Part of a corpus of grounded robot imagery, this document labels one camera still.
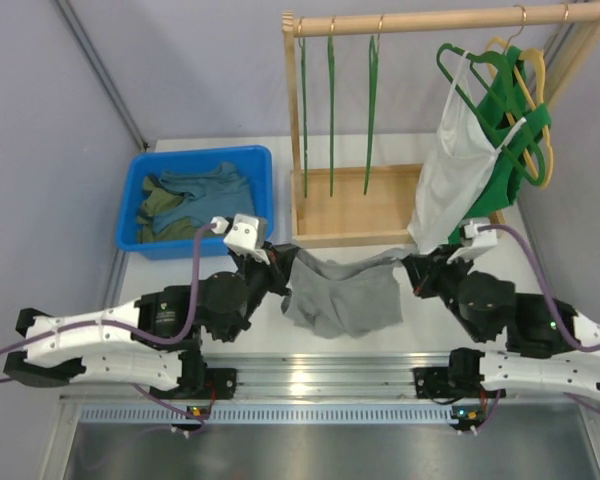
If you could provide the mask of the grey tank top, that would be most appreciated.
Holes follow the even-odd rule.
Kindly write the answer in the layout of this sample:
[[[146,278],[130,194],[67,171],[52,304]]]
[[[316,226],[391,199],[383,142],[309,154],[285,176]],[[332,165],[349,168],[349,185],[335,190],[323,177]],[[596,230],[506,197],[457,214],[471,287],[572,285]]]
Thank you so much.
[[[351,263],[321,260],[301,249],[290,272],[281,313],[324,339],[360,338],[403,322],[394,271],[412,248],[392,248]]]

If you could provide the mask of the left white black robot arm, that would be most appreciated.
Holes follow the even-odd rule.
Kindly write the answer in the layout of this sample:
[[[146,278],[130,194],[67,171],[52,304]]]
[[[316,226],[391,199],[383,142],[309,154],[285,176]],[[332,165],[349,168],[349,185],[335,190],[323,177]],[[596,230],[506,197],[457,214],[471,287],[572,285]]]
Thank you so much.
[[[234,387],[233,369],[211,368],[202,336],[232,343],[251,326],[268,294],[286,296],[292,244],[266,244],[267,262],[232,254],[237,269],[101,311],[52,317],[20,311],[16,330],[23,342],[10,351],[3,372],[33,388],[77,383],[144,386],[159,399],[205,398],[213,389]]]

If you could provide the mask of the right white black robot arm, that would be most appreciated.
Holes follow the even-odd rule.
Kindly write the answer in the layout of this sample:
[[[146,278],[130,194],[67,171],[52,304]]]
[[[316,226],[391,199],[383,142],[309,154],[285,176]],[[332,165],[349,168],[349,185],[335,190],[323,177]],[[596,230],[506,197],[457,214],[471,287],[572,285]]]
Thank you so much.
[[[420,398],[495,397],[509,390],[565,393],[600,401],[600,325],[572,305],[519,293],[440,247],[402,261],[413,292],[437,298],[475,342],[445,367],[418,368]]]

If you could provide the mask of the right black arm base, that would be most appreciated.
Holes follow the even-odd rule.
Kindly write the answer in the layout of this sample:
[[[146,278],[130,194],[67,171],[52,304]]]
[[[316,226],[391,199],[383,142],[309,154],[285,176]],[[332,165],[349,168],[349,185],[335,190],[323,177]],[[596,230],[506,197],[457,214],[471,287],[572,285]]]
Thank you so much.
[[[413,370],[416,396],[448,405],[465,398],[479,398],[484,376],[480,372],[485,353],[469,348],[450,352],[444,367],[417,367]]]

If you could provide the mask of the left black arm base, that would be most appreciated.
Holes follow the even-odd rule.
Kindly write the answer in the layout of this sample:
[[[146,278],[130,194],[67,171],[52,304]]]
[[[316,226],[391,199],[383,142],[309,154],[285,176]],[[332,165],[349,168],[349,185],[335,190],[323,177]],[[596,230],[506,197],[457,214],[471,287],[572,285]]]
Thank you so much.
[[[180,370],[176,374],[173,388],[155,388],[149,392],[161,400],[230,400],[234,398],[237,387],[235,368],[209,367],[199,349],[171,352],[175,357],[175,366]]]

